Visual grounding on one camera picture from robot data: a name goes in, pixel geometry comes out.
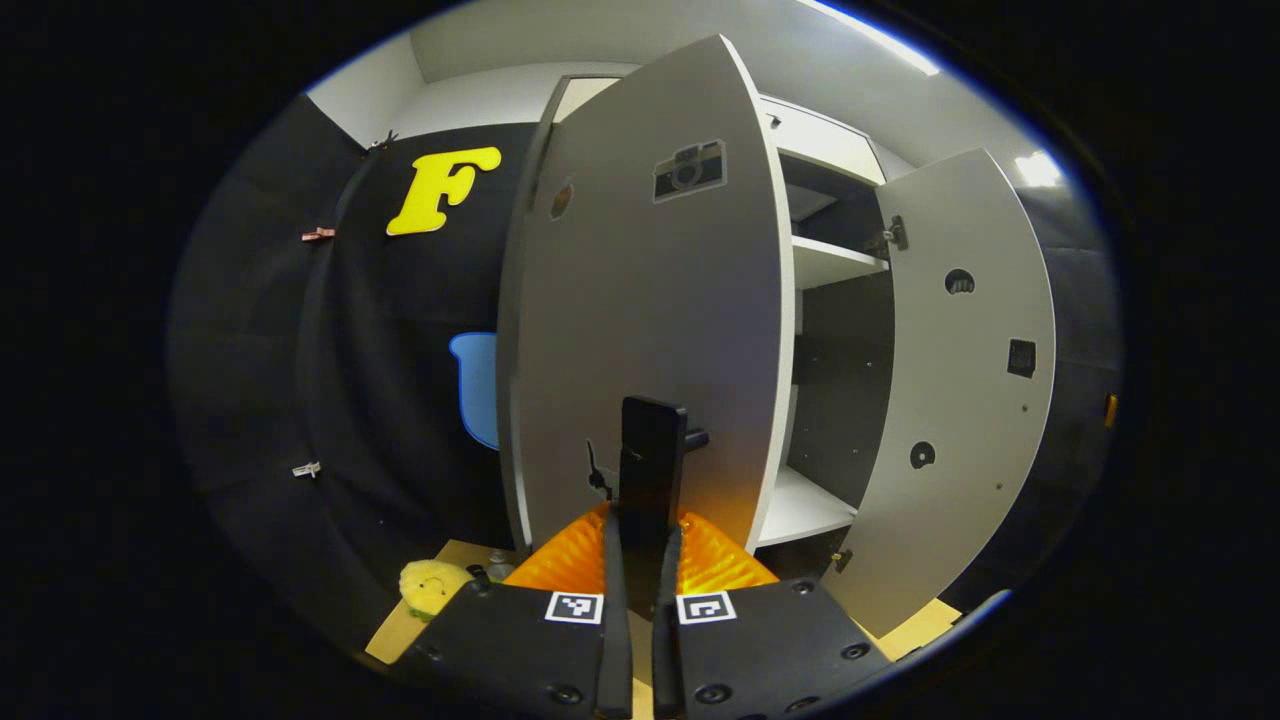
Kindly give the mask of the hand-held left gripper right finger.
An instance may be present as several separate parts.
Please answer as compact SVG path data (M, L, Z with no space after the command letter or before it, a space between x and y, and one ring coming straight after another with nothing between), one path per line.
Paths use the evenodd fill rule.
M777 577L695 512L676 521L653 620L659 719L814 719L891 667L819 580Z

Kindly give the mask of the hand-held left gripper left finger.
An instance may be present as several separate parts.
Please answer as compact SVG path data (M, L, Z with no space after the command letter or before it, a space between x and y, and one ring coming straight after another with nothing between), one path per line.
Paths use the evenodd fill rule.
M628 719L632 655L620 529L600 503L503 582L465 582L396 660L462 719Z

